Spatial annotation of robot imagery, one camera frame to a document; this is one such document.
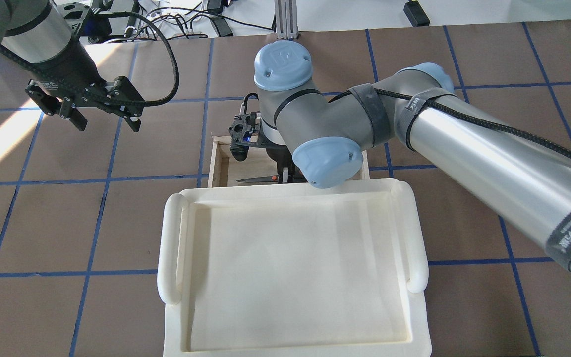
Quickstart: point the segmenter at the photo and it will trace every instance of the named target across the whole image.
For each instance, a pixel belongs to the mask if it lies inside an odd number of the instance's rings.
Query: white floor
[[[410,27],[403,7],[406,0],[298,0],[297,22],[301,31],[333,31]],[[431,25],[504,23],[571,19],[571,0],[419,0]],[[195,7],[199,0],[140,0],[146,9],[159,6]],[[224,11],[236,20],[270,27],[273,0],[235,0]],[[265,34],[268,31],[228,22],[236,36]],[[195,22],[195,30],[215,36],[205,18]],[[175,34],[171,28],[165,34]]]

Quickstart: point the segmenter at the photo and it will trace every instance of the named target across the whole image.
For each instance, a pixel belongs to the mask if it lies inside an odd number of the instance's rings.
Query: black ring
[[[279,106],[277,107],[277,110],[275,111],[275,116],[273,117],[272,121],[274,122],[275,125],[277,125],[277,117],[279,116],[279,113],[281,113],[281,111],[283,110],[283,108],[285,108],[288,103],[292,102],[293,100],[297,99],[298,97],[301,97],[302,95],[306,95],[306,94],[310,94],[310,93],[316,93],[316,94],[321,94],[321,92],[315,88],[308,88],[306,90],[299,90],[298,92],[296,92],[295,94],[290,95],[290,97],[287,97],[283,102],[281,102],[281,104],[279,104]]]
[[[32,21],[25,23],[25,25],[21,25],[19,27],[14,27],[14,29],[7,30],[6,37],[20,35],[23,34],[24,32],[28,32],[29,30],[34,29],[35,27],[37,27],[37,25],[39,25],[39,23],[43,22],[43,20],[48,18],[48,15],[50,14],[51,10],[52,10],[52,2],[48,1],[46,7],[43,8],[39,16],[36,16],[34,19],[32,19]]]

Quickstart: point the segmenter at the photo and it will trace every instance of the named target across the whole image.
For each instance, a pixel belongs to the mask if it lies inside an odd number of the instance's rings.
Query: white plastic tray
[[[189,189],[165,206],[165,357],[426,357],[428,264],[392,178]]]

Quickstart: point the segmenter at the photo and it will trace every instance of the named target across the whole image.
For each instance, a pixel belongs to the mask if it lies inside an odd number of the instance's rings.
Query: blue joint cap
[[[317,189],[329,189],[354,176],[363,165],[360,145],[348,138],[316,138],[297,147],[294,164]]]
[[[312,78],[312,59],[303,45],[281,40],[263,46],[254,57],[254,84],[263,90],[291,90]]]
[[[414,70],[419,70],[420,72],[424,72],[433,77],[433,79],[435,79],[438,82],[438,84],[440,84],[440,87],[446,89],[447,91],[450,91],[451,93],[455,91],[451,77],[449,77],[449,75],[446,74],[446,72],[444,72],[444,69],[442,67],[440,67],[435,63],[430,63],[430,62],[421,63],[413,67],[407,67],[401,69],[398,72],[396,72],[396,74],[402,72],[403,70],[409,70],[409,69],[414,69]]]

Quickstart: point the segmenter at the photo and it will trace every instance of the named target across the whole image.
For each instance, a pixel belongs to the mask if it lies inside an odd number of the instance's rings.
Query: metal post
[[[275,0],[275,24],[278,39],[299,38],[296,0]]]

